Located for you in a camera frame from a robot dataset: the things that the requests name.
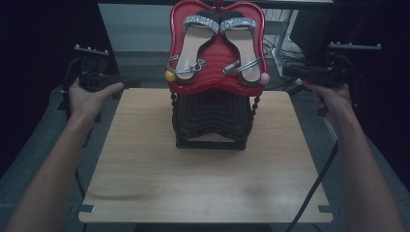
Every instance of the silver sandal strap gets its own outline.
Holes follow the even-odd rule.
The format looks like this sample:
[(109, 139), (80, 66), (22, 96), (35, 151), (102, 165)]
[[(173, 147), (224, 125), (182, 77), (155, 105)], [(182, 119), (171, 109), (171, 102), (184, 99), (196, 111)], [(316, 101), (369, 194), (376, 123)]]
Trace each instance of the silver sandal strap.
[(245, 70), (248, 70), (248, 69), (252, 68), (253, 66), (259, 64), (261, 61), (262, 61), (262, 58), (259, 57), (256, 60), (252, 60), (249, 63), (247, 63), (247, 64), (245, 64), (245, 65), (243, 65), (239, 68), (234, 69), (235, 67), (237, 67), (240, 64), (240, 61), (237, 60), (234, 63), (226, 66), (225, 68), (223, 68), (222, 71), (225, 74), (240, 73), (242, 71), (245, 71)]
[(239, 26), (248, 26), (250, 28), (250, 31), (254, 35), (254, 32), (256, 30), (256, 22), (255, 20), (248, 17), (232, 17), (223, 21), (220, 24), (220, 32), (223, 33), (225, 30)]
[(202, 66), (205, 65), (205, 60), (202, 59), (198, 59), (196, 61), (195, 64), (193, 64), (191, 67), (187, 67), (184, 68), (183, 70), (174, 70), (171, 68), (171, 66), (169, 65), (172, 61), (178, 60), (179, 59), (179, 55), (174, 55), (169, 57), (168, 61), (166, 62), (166, 68), (173, 72), (173, 73), (177, 73), (177, 74), (182, 74), (182, 73), (196, 73), (202, 70)]
[(186, 32), (188, 30), (188, 27), (193, 23), (211, 28), (215, 34), (220, 31), (220, 25), (217, 22), (213, 21), (211, 18), (200, 15), (191, 15), (186, 17), (184, 20), (184, 32)]

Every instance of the pink ball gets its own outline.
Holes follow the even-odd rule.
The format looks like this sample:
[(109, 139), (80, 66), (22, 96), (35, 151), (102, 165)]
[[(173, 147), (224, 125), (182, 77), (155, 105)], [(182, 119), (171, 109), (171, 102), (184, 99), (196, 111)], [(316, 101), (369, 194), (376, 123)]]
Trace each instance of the pink ball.
[(259, 83), (263, 85), (267, 85), (270, 79), (271, 77), (267, 73), (264, 72), (260, 75)]

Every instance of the yellow ball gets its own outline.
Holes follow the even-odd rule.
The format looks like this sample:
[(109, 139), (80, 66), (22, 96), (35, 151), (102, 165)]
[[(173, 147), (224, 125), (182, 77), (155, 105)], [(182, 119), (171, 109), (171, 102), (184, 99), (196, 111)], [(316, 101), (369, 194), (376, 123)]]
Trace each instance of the yellow ball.
[(177, 79), (177, 75), (174, 72), (166, 71), (165, 72), (165, 79), (169, 82), (175, 81)]

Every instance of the sandal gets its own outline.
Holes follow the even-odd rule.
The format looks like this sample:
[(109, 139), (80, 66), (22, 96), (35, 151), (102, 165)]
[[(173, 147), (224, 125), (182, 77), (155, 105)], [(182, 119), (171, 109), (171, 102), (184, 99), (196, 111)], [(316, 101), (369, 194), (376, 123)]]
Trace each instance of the sandal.
[(242, 73), (245, 84), (257, 83), (260, 79), (258, 64), (262, 58), (256, 58), (253, 46), (253, 36), (256, 31), (256, 22), (244, 17), (240, 12), (225, 12), (221, 15), (220, 32), (240, 54), (240, 59), (222, 69), (224, 73)]
[[(220, 15), (212, 11), (201, 11), (184, 20), (184, 44), (179, 55), (169, 57), (166, 68), (175, 73), (179, 80), (190, 82), (196, 72), (205, 65), (203, 59), (199, 59), (198, 53), (220, 31)], [(170, 63), (178, 61), (176, 68), (172, 69)]]

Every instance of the human hand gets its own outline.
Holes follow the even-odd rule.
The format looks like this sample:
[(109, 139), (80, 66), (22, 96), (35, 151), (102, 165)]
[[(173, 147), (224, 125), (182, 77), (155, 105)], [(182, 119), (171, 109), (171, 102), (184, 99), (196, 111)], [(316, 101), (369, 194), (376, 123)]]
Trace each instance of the human hand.
[(116, 83), (99, 92), (91, 93), (82, 89), (78, 82), (77, 78), (69, 90), (72, 113), (70, 120), (76, 121), (88, 132), (94, 126), (94, 120), (100, 113), (106, 99), (122, 90), (124, 85)]
[(326, 88), (319, 85), (310, 84), (307, 81), (302, 82), (305, 87), (315, 92), (315, 106), (317, 108), (327, 107), (328, 113), (326, 119), (337, 126), (337, 124), (346, 117), (346, 114), (353, 112), (349, 86), (344, 84), (338, 88)]

